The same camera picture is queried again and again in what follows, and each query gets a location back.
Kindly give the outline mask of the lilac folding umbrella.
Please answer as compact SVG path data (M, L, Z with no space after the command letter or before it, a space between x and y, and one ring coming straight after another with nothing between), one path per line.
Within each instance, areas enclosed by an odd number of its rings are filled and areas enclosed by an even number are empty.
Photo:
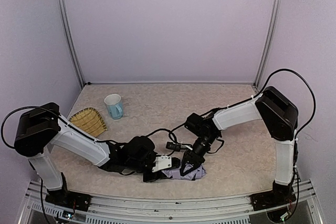
M203 165L201 165L200 167L198 167L196 170L193 170L193 171L187 173L184 176L182 176L180 174L180 168L181 168L181 165L178 168L171 168L171 169L161 170L161 172L167 178L174 179L174 180L190 180L190 181L194 181L194 180L201 179L201 178L203 178L206 175L206 170L203 167Z

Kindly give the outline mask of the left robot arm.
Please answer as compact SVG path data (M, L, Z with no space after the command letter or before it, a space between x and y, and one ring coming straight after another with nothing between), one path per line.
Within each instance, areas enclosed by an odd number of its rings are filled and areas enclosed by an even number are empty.
M56 145L88 160L101 170L123 175L157 175L179 168L179 158L160 155L147 136L136 136L126 143L102 141L69 122L51 102L24 108L20 116L14 149L27 157L48 191L65 191L66 179L51 160L49 145Z

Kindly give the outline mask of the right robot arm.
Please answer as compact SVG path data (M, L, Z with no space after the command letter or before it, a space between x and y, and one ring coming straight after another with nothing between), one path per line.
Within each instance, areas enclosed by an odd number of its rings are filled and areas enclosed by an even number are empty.
M207 115L192 113L187 117L184 127L196 136L196 140L183 154L180 175L186 176L201 167L205 162L205 154L225 130L259 124L274 142L272 189L289 190L296 165L298 114L294 103L273 86L266 87L260 94L245 101L213 109Z

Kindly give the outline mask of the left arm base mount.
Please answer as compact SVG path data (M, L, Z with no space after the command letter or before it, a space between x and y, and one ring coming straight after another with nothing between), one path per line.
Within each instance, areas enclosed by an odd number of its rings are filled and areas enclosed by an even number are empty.
M54 191L48 190L45 201L72 210L87 212L91 202L91 196L63 189Z

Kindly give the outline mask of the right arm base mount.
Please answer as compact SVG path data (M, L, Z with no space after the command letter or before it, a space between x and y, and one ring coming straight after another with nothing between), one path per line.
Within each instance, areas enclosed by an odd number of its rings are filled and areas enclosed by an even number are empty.
M294 190L290 186L273 188L270 191L250 196L254 211L278 207L296 201Z

